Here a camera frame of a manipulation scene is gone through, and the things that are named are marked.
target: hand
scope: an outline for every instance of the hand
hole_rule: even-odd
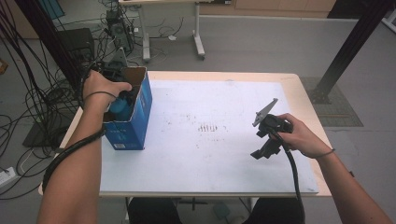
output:
[[[131,84],[127,82],[112,82],[107,80],[100,73],[91,70],[89,77],[84,83],[84,91],[82,94],[84,107],[97,106],[96,108],[105,112],[108,105],[116,100],[115,97],[118,97],[121,91],[130,91],[131,89]],[[92,94],[99,91],[107,93]]]
[[[283,140],[290,145],[290,149],[298,149],[306,156],[312,158],[332,150],[293,115],[283,114],[278,117],[287,120],[293,125],[292,133],[279,133]]]

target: white power outlet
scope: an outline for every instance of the white power outlet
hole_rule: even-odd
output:
[[[7,170],[8,173],[6,173],[5,171],[0,173],[0,188],[2,188],[4,185],[11,182],[12,180],[18,178],[15,174],[14,168],[9,167]]]

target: black pole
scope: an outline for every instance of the black pole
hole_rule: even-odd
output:
[[[61,40],[56,34],[56,28],[47,12],[41,7],[39,0],[15,0],[15,2],[43,41],[54,61],[61,68],[70,85],[74,90],[77,90],[80,71],[76,62],[61,44]]]
[[[337,80],[343,75],[349,64],[358,54],[366,40],[381,22],[393,0],[372,0],[358,23],[349,34],[346,42],[338,51],[323,78],[318,85],[308,91],[309,98],[314,104],[329,104],[328,95]]]

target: white desk leg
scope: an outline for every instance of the white desk leg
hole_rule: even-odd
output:
[[[192,31],[195,46],[197,47],[198,55],[205,58],[204,46],[202,45],[201,37],[199,36],[199,3],[195,3],[195,30]]]
[[[140,19],[140,26],[143,33],[143,48],[142,48],[142,58],[143,62],[148,63],[150,60],[149,56],[149,34],[146,32],[146,25],[145,25],[145,14],[143,12],[143,6],[137,7],[137,12],[139,14]]]
[[[390,14],[390,16],[387,19],[382,19],[382,22],[385,23],[391,29],[394,33],[396,33],[396,26],[393,24],[393,22],[396,20],[396,9]]]

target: black pants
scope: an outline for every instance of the black pants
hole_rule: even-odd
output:
[[[177,209],[167,198],[133,198],[128,206],[131,224],[181,224]],[[260,198],[244,224],[302,223],[295,198]]]

